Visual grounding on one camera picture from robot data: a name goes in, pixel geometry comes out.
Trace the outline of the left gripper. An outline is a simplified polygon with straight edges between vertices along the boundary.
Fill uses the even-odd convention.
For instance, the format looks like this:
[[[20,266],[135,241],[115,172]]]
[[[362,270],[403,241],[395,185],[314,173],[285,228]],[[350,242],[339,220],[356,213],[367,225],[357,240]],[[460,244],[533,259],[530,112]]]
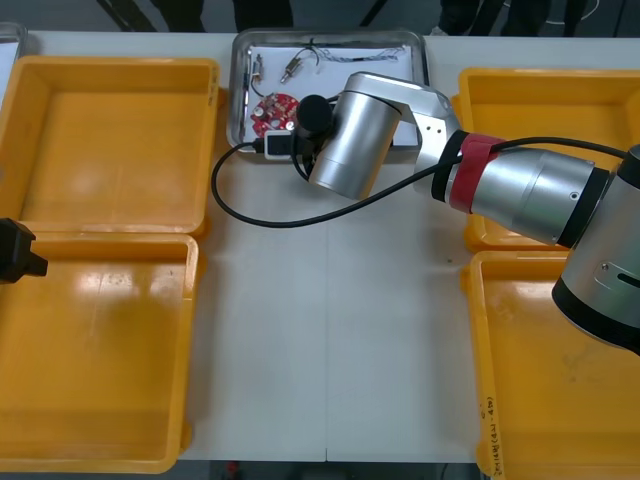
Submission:
[[[1,219],[1,283],[16,283],[23,276],[45,277],[48,261],[31,252],[35,235],[22,224]]]

